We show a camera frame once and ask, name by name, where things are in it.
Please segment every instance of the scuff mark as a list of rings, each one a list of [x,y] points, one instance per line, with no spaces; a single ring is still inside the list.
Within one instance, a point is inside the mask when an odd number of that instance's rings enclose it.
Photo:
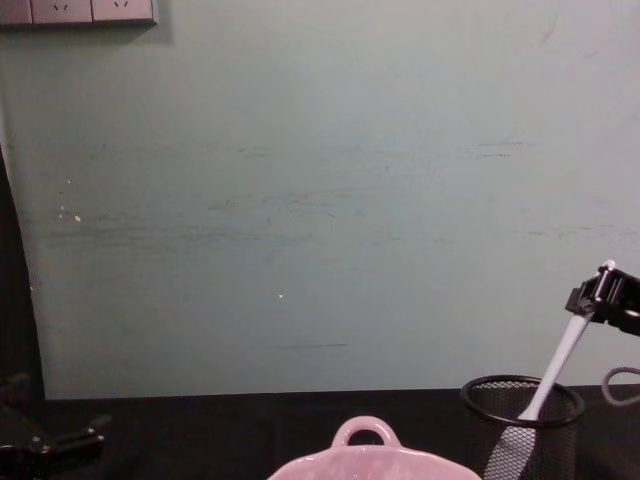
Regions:
[[[552,35],[555,33],[555,31],[556,31],[556,27],[558,25],[558,16],[560,15],[560,4],[561,3],[562,3],[562,0],[558,0],[558,2],[556,3],[556,9],[553,11],[553,16],[551,17],[551,22],[549,24],[549,27],[547,28],[546,32],[544,32],[544,34],[540,38],[540,43],[542,43],[542,44],[547,43],[549,41],[549,39],[552,37]]]
[[[278,350],[308,350],[322,348],[343,348],[348,347],[348,343],[322,343],[322,344],[300,344],[300,345],[278,345]]]

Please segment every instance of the wall socket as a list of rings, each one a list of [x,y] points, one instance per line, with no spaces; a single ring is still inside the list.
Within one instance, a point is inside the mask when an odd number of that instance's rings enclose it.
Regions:
[[[31,23],[29,0],[0,1],[0,25],[28,25]]]
[[[155,23],[152,0],[92,0],[93,21]]]
[[[31,0],[33,22],[91,23],[91,0]]]

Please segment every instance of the bowl handle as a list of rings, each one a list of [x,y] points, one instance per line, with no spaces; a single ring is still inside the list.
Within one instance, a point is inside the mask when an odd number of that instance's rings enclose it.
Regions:
[[[357,432],[362,430],[369,430],[380,435],[382,442],[391,447],[401,447],[400,440],[393,433],[393,430],[389,425],[376,417],[355,417],[351,420],[347,420],[336,433],[333,438],[331,448],[346,447],[349,445],[349,440]]]

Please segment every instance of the toothbrush handle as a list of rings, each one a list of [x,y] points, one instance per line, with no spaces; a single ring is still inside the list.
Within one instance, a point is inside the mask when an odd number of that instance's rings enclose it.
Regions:
[[[549,367],[547,367],[547,371],[544,373],[544,377],[542,377],[542,381],[540,382],[531,403],[518,417],[520,420],[538,419],[538,414],[540,413],[540,409],[542,408],[544,401],[547,399],[551,388],[553,388],[553,384],[556,382],[558,375],[560,375],[560,372],[567,363],[567,359],[573,352],[578,340],[584,333],[588,324],[589,320],[580,315],[574,315],[571,318],[569,326],[562,336],[562,340],[558,345],[556,353],[554,353],[553,359],[551,360]]]

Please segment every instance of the black surface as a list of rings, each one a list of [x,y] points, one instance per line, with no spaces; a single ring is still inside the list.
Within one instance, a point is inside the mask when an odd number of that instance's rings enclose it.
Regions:
[[[599,387],[576,390],[587,404],[576,478],[638,480],[640,405],[615,409]],[[342,422],[363,414],[387,421],[407,447],[466,463],[470,423],[459,395],[430,390],[63,401],[49,402],[38,417],[56,433],[80,428],[100,413],[113,416],[100,464],[61,479],[251,480],[327,448]]]
[[[0,150],[0,383],[2,379],[21,372],[31,378],[32,399],[44,399],[29,272]]]

